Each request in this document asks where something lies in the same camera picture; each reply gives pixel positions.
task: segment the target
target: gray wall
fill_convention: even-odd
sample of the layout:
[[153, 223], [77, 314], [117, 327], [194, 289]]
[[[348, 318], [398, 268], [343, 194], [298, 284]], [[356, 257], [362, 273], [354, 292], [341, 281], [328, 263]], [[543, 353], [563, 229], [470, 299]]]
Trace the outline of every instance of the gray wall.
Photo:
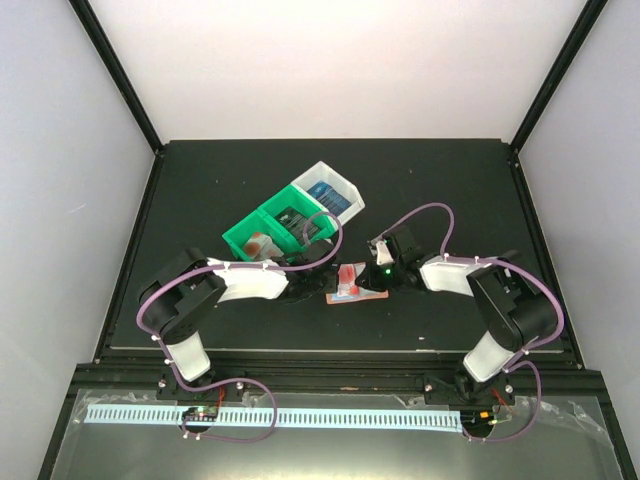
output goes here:
[[571, 319], [640, 468], [640, 2], [609, 2], [522, 153]]
[[152, 155], [65, 0], [0, 7], [0, 478], [91, 360]]

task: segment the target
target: black tabletop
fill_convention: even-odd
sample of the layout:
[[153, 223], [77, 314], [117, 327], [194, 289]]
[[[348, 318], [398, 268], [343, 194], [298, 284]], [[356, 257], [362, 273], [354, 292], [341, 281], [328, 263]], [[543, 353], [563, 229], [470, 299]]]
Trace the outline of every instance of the black tabletop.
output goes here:
[[[111, 347], [154, 348], [135, 324], [144, 282], [186, 247], [232, 259], [222, 233], [320, 160], [354, 183], [366, 203], [345, 226], [341, 261], [368, 259], [367, 240], [413, 208], [438, 201], [456, 215], [451, 254], [516, 249], [539, 274], [507, 151], [498, 140], [173, 141]], [[437, 251], [447, 222], [446, 212], [429, 209], [408, 224], [426, 251]], [[393, 293], [386, 300], [331, 306], [323, 295], [293, 305], [229, 302], [211, 312], [200, 334], [212, 350], [458, 352], [473, 348], [484, 331], [471, 298]]]

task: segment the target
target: white backdrop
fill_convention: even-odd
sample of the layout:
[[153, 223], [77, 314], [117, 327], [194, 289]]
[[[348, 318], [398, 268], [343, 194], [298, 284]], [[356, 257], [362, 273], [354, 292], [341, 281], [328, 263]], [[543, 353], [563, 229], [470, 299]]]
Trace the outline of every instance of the white backdrop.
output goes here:
[[163, 142], [510, 141], [585, 0], [93, 0]]

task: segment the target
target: white wall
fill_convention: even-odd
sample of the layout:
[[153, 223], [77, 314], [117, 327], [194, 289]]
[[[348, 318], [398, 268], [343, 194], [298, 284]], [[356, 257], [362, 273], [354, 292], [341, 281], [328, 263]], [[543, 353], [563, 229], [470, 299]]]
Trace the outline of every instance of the white wall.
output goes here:
[[5, 0], [0, 18], [0, 478], [32, 479], [152, 155], [66, 0]]
[[590, 368], [640, 468], [640, 2], [609, 2], [522, 152]]
[[163, 141], [510, 141], [585, 0], [92, 0]]

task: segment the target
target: white slotted strip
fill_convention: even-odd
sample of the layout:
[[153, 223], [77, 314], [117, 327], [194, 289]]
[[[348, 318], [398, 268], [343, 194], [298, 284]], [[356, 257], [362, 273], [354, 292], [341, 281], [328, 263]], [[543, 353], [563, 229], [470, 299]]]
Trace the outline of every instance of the white slotted strip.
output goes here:
[[[178, 425], [190, 407], [168, 405], [90, 405], [85, 423], [128, 425]], [[222, 407], [215, 421], [222, 427], [268, 427], [271, 408]], [[211, 421], [189, 421], [211, 426]], [[279, 408], [279, 428], [347, 428], [380, 430], [432, 430], [461, 432], [460, 412], [434, 410], [359, 410]]]

